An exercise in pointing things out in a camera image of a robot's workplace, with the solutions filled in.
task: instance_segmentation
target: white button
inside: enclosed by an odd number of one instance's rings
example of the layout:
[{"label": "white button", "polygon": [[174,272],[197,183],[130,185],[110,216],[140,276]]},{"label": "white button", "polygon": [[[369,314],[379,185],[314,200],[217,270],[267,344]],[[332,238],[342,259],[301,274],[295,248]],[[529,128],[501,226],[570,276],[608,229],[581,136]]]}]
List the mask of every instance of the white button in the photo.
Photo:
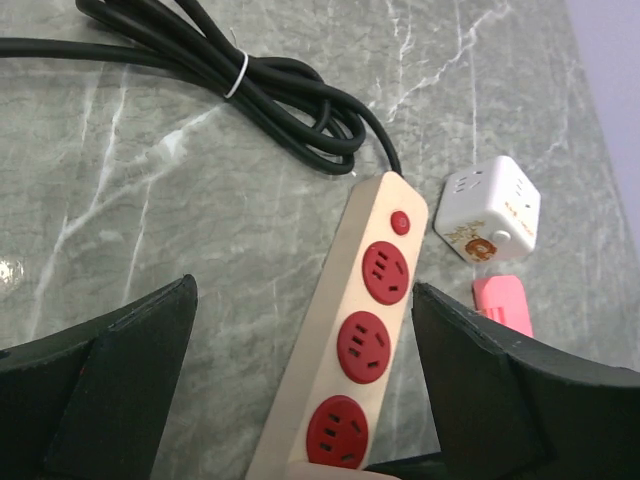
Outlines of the white button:
[{"label": "white button", "polygon": [[491,240],[496,245],[503,245],[511,240],[511,234],[509,232],[505,232],[504,230],[498,230],[491,234]]}]

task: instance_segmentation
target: purple wall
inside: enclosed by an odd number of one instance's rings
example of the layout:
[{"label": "purple wall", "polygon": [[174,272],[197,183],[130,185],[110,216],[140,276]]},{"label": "purple wall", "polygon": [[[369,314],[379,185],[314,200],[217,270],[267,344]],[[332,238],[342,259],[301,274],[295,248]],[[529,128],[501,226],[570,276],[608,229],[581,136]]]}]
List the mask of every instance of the purple wall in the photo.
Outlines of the purple wall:
[{"label": "purple wall", "polygon": [[567,6],[640,256],[640,1]]}]

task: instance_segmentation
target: tabletop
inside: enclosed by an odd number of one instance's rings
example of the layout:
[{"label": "tabletop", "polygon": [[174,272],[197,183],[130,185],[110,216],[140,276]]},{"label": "tabletop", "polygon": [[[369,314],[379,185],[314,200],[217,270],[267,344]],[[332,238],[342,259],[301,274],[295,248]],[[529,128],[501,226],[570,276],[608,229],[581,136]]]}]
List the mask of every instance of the tabletop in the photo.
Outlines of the tabletop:
[{"label": "tabletop", "polygon": [[[541,341],[640,368],[638,262],[563,2],[204,0],[255,56],[301,59],[369,105],[436,211],[450,173],[512,156],[542,193],[536,251],[474,267],[429,226],[416,278],[471,306],[515,274]],[[71,0],[5,0],[3,36],[125,44]],[[222,99],[138,67],[0,59],[0,348],[193,274],[200,303],[155,480],[251,460],[350,188]],[[371,461],[437,450],[407,315]]]}]

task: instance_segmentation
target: power cord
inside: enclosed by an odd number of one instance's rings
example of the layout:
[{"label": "power cord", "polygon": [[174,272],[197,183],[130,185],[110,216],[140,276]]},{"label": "power cord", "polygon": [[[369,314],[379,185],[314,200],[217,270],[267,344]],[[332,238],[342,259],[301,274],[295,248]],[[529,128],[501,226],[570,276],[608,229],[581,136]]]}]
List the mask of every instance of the power cord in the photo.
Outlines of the power cord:
[{"label": "power cord", "polygon": [[[391,170],[402,174],[391,139],[362,102],[325,84],[318,72],[299,60],[247,57],[226,39],[197,0],[175,2],[200,31],[159,0],[76,0],[82,13],[139,46],[2,38],[0,58],[96,60],[167,70],[218,95],[231,93],[229,101],[281,146],[309,167],[331,175],[353,170],[354,153],[366,138],[364,120],[380,140]],[[280,104],[311,116],[313,126]]]}]

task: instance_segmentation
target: zip tie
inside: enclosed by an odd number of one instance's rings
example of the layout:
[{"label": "zip tie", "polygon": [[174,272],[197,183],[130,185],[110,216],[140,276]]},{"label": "zip tie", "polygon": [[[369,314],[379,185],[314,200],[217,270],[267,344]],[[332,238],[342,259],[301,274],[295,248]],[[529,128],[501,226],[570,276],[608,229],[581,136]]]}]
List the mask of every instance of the zip tie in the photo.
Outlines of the zip tie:
[{"label": "zip tie", "polygon": [[242,62],[242,68],[240,69],[240,73],[238,74],[236,83],[233,84],[233,87],[231,87],[229,93],[224,96],[224,98],[226,98],[227,100],[233,97],[233,94],[236,93],[236,90],[238,90],[238,87],[240,86],[240,83],[242,83],[242,79],[244,78],[245,73],[247,73],[247,67],[249,66],[249,54],[247,54],[247,52],[245,52],[244,50],[240,51],[244,55],[244,61]]}]

